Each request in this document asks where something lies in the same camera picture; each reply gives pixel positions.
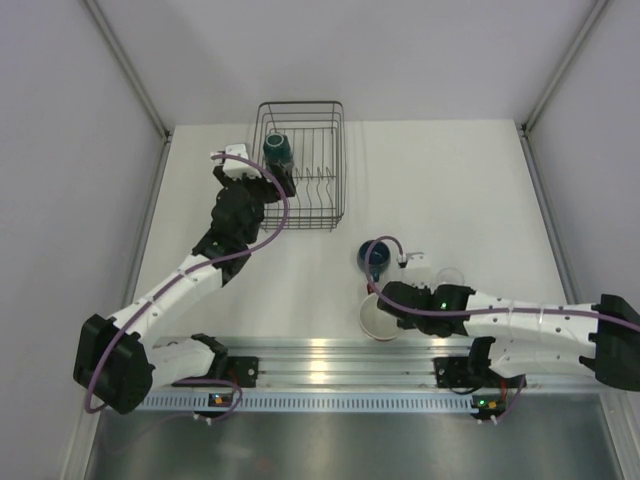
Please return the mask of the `dark green mug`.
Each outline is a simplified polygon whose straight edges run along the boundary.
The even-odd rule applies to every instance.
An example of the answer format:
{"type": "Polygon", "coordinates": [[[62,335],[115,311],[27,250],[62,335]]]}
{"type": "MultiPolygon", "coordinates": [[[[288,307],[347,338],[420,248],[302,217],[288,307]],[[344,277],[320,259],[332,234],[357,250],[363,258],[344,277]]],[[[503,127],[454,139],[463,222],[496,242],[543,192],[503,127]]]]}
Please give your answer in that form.
{"type": "Polygon", "coordinates": [[[289,165],[293,163],[292,148],[288,137],[283,133],[269,133],[263,142],[263,153],[267,164],[289,165]]]}

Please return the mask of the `red cup white inside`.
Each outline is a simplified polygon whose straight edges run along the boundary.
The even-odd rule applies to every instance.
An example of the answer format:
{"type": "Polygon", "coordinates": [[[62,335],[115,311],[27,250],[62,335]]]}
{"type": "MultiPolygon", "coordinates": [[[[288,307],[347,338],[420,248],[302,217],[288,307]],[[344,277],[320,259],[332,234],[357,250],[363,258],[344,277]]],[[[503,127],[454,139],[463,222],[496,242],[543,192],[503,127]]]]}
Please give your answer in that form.
{"type": "Polygon", "coordinates": [[[398,338],[403,330],[397,326],[394,316],[377,307],[379,297],[370,285],[366,286],[367,295],[359,308],[359,325],[370,338],[377,341],[392,341],[398,338]]]}

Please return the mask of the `wire dish rack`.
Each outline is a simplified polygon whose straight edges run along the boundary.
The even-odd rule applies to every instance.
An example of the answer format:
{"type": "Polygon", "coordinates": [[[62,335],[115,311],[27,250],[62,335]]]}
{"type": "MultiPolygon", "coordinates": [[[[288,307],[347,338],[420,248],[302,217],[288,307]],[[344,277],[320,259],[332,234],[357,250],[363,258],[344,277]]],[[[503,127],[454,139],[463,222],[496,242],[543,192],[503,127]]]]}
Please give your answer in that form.
{"type": "Polygon", "coordinates": [[[278,135],[286,138],[292,152],[296,187],[285,227],[334,230],[346,207],[343,104],[337,100],[263,102],[256,114],[252,159],[265,165],[267,139],[278,135]]]}

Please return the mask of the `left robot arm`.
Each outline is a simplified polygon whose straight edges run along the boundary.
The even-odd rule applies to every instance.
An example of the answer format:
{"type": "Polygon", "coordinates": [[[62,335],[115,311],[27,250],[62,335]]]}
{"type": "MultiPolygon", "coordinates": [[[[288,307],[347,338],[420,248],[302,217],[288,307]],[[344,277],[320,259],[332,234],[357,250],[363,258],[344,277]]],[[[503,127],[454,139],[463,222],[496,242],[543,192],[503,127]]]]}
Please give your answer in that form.
{"type": "Polygon", "coordinates": [[[209,229],[179,267],[150,292],[104,318],[87,319],[81,329],[74,380],[92,400],[120,414],[133,411],[158,387],[174,383],[220,384],[227,376],[227,350],[215,338],[195,334],[164,347],[158,340],[191,307],[226,286],[250,255],[267,246],[257,236],[266,205],[286,203],[296,193],[291,160],[263,166],[238,155],[215,155],[213,170],[222,189],[209,229]]]}

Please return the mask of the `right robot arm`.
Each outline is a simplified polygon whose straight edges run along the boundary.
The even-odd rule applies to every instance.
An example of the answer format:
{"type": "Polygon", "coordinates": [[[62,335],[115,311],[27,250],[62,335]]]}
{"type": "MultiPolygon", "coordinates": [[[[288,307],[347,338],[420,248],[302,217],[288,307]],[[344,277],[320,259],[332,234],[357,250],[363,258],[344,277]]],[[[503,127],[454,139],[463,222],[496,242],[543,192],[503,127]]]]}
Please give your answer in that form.
{"type": "Polygon", "coordinates": [[[515,388],[527,375],[570,375],[639,389],[639,314],[616,295],[594,304],[542,305],[462,285],[430,290],[394,281],[377,307],[402,330],[471,339],[466,356],[435,359],[441,388],[515,388]]]}

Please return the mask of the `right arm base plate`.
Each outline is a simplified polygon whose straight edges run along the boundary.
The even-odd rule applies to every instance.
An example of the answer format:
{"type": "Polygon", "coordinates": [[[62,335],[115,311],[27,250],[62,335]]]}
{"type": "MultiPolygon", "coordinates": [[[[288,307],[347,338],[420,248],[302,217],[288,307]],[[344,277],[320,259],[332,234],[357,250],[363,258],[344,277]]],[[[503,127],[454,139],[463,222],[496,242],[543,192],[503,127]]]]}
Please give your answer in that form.
{"type": "Polygon", "coordinates": [[[437,386],[463,395],[479,390],[481,382],[469,371],[467,357],[438,357],[433,360],[437,386]]]}

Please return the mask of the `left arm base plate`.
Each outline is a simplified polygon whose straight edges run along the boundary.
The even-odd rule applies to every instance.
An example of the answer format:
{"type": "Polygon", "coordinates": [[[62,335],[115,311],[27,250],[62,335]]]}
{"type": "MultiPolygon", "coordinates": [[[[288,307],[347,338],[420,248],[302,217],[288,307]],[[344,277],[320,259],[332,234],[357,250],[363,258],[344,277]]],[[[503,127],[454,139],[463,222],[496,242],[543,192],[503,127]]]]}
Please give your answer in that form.
{"type": "Polygon", "coordinates": [[[229,356],[222,379],[241,388],[255,388],[259,375],[259,358],[255,356],[229,356]]]}

